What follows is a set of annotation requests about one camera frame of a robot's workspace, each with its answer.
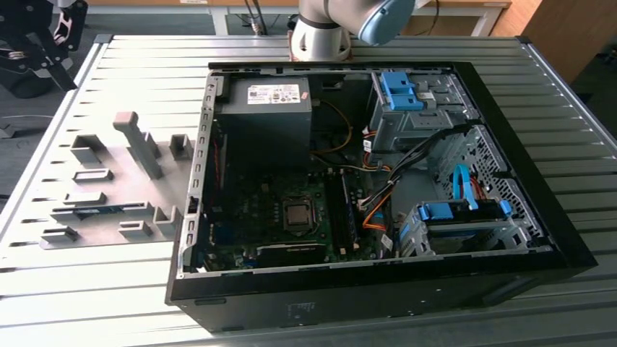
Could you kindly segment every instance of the floor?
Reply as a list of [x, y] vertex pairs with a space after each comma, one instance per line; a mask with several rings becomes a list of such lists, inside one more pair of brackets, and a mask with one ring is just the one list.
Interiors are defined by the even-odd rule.
[[[272, 35], [282, 35], [286, 17], [266, 15]], [[229, 33], [252, 35], [250, 28], [242, 27], [237, 17], [229, 16]], [[94, 37], [101, 34], [122, 35], [213, 35], [214, 26], [209, 16], [202, 14], [146, 15], [146, 14], [93, 14], [88, 17], [88, 27], [81, 38], [81, 47], [72, 54], [74, 65], [70, 73], [76, 74], [84, 61]], [[617, 66], [593, 60], [573, 83], [573, 89], [588, 98], [586, 103], [606, 128], [617, 134]], [[54, 89], [44, 96], [30, 99], [16, 99], [0, 88], [0, 118], [5, 116], [52, 116], [60, 105], [64, 93]], [[16, 129], [12, 139], [0, 140], [0, 196], [9, 194], [26, 167], [40, 138], [49, 122], [44, 117], [10, 119]], [[0, 198], [0, 210], [5, 200]]]

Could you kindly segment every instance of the ram slot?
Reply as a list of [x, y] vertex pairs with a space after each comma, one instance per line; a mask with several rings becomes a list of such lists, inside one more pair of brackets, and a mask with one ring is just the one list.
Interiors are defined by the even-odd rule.
[[348, 251], [357, 249], [357, 230], [344, 174], [328, 173], [324, 177], [324, 188], [333, 246], [338, 253], [345, 255]]

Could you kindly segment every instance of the slotted aluminum surface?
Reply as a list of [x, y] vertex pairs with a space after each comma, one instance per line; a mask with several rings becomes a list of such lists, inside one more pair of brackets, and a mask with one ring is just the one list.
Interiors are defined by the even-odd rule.
[[[286, 38], [116, 36], [96, 44], [0, 218], [0, 341], [52, 346], [614, 346], [617, 342], [617, 160], [614, 140], [529, 45], [506, 38], [354, 42], [354, 58], [470, 61], [545, 175], [600, 265], [489, 309], [210, 335], [162, 298], [172, 243], [44, 251], [29, 198], [33, 179], [76, 115], [130, 104], [142, 127], [194, 132], [206, 65], [285, 61]], [[80, 129], [93, 125], [78, 123]]]

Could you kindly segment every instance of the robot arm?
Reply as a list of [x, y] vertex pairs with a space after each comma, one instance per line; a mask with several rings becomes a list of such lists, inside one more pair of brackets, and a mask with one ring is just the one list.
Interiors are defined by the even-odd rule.
[[372, 46], [388, 43], [409, 20], [414, 0], [300, 0], [290, 39], [297, 60], [332, 61], [349, 56], [346, 31]]
[[[53, 5], [61, 8], [54, 34], [49, 32]], [[0, 68], [38, 77], [50, 77], [62, 90], [76, 89], [66, 68], [68, 52], [81, 40], [88, 4], [82, 0], [1, 0], [0, 39], [9, 48], [0, 49]]]

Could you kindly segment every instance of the table leg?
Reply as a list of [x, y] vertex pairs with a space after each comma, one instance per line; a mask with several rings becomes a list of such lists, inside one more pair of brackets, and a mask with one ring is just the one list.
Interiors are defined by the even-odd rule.
[[500, 18], [501, 8], [486, 9], [473, 28], [472, 36], [488, 36], [493, 30], [494, 22]]
[[229, 35], [228, 7], [210, 7], [212, 21], [214, 22], [214, 34]]

